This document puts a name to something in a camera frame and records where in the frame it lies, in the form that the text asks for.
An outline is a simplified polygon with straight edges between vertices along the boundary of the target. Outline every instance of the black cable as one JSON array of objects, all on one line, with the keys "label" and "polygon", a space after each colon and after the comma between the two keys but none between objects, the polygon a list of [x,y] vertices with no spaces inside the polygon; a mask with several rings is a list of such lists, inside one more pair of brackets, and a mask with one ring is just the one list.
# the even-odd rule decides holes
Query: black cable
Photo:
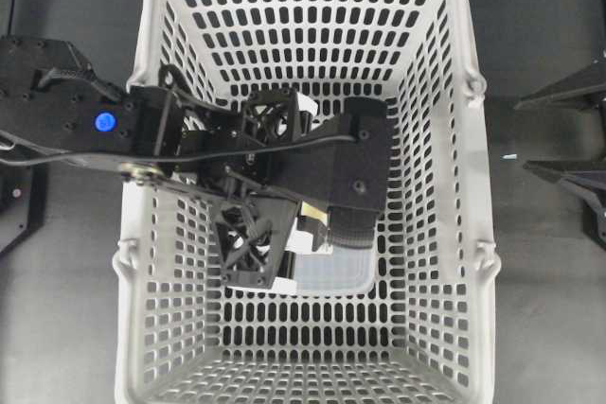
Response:
[{"label": "black cable", "polygon": [[26,167],[37,166],[45,163],[56,161],[86,159],[86,158],[106,158],[115,160],[120,163],[135,162],[135,163],[191,163],[195,161],[212,160],[216,158],[224,158],[229,156],[242,156],[248,154],[269,153],[272,151],[284,151],[293,149],[304,149],[311,146],[319,146],[331,142],[357,142],[356,138],[349,134],[335,134],[332,136],[314,137],[312,139],[301,139],[296,142],[286,144],[278,144],[275,146],[259,147],[255,149],[241,150],[224,150],[202,153],[191,153],[183,156],[138,156],[131,154],[118,154],[108,151],[74,151],[67,153],[56,153],[54,155],[46,155],[38,158],[28,158],[25,160],[8,160],[0,158],[0,164],[6,166]]},{"label": "black cable", "polygon": [[79,70],[51,68],[48,70],[38,82],[39,89],[45,89],[48,84],[55,80],[82,80],[90,84],[104,97],[118,103],[122,99],[122,93],[112,84],[98,78],[95,72],[90,68],[82,68]]}]

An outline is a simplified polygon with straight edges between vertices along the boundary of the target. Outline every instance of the bolt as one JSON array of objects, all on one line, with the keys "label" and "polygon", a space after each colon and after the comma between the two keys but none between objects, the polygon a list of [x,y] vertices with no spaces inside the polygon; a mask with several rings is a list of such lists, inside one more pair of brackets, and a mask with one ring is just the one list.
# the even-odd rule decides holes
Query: bolt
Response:
[{"label": "bolt", "polygon": [[366,184],[362,180],[356,180],[353,183],[353,190],[362,196],[366,194]]}]

